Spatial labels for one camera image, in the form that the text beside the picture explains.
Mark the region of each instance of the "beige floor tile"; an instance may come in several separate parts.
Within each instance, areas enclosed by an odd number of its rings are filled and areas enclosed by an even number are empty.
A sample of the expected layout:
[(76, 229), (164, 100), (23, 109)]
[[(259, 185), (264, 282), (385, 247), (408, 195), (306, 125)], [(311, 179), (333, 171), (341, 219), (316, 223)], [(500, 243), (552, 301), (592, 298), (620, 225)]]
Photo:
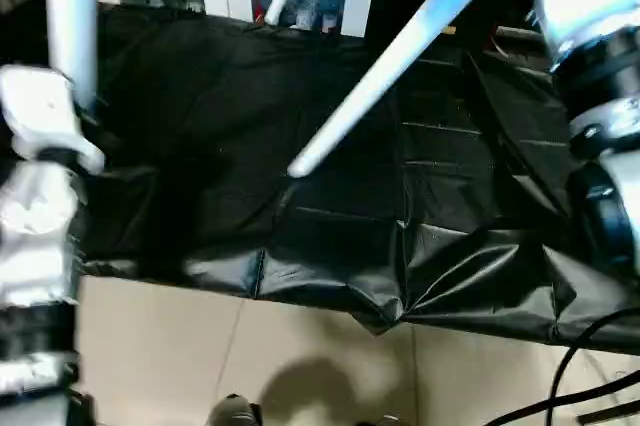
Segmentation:
[[(415, 327), (420, 426), (474, 426), (546, 399), (566, 348), (422, 326)], [(600, 386), (622, 371), (638, 369), (638, 358), (581, 351), (561, 383), (561, 394)], [(634, 392), (620, 400), (635, 399)], [(576, 424), (581, 413), (615, 405), (607, 397), (555, 413), (557, 425)], [(543, 424), (537, 415), (513, 423)], [(636, 420), (608, 423), (629, 426)]]
[(202, 426), (242, 300), (115, 279), (82, 285), (82, 389), (109, 426)]
[(415, 422), (411, 328), (381, 337), (351, 316), (246, 302), (218, 396), (244, 395), (265, 424), (353, 426), (392, 413)]

